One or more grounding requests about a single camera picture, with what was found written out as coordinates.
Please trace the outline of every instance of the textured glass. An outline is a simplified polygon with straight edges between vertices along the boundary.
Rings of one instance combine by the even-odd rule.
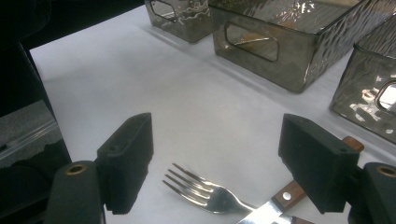
[[[354,48],[331,109],[396,143],[396,16]]]
[[[207,0],[145,0],[151,24],[187,42],[212,33]]]
[[[289,91],[302,92],[343,57],[355,41],[390,17],[396,1],[209,0],[209,6],[219,56]],[[276,59],[267,60],[256,53],[269,54],[268,49],[252,51],[230,43],[227,24],[274,39]]]

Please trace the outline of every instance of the white table surface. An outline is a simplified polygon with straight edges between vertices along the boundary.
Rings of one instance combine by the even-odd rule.
[[[277,156],[284,113],[313,120],[339,138],[351,135],[369,161],[396,162],[395,146],[329,110],[350,52],[304,93],[293,94],[217,56],[212,36],[189,44],[151,26],[144,7],[31,51],[73,161],[96,150],[129,117],[151,112],[154,157],[133,210],[106,212],[107,223],[236,223],[176,195],[162,180],[172,162],[261,205],[291,180]],[[321,215],[304,199],[290,215]]]

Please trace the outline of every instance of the metal rivet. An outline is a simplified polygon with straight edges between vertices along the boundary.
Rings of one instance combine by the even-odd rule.
[[[288,193],[288,192],[284,192],[283,193],[283,199],[286,200],[286,201],[290,200],[291,199],[291,194]]]

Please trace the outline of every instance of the handle cutout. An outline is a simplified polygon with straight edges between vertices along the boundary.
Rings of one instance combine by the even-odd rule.
[[[151,1],[151,8],[152,11],[157,15],[160,16],[168,21],[176,22],[177,17],[175,10],[173,7],[165,2],[162,1]]]
[[[377,103],[387,112],[396,115],[396,82],[391,82],[378,94]]]
[[[277,61],[279,45],[274,38],[257,34],[230,22],[225,24],[225,35],[231,45],[270,62]]]

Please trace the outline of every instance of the stainless steel fork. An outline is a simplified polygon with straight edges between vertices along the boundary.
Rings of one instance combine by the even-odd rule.
[[[175,163],[172,164],[187,177],[168,169],[169,173],[173,176],[165,176],[178,185],[178,187],[175,187],[175,185],[165,180],[163,180],[163,183],[183,198],[198,205],[207,212],[217,214],[249,214],[257,209],[257,207],[240,201],[232,192],[223,186],[210,182],[198,175],[194,175]]]

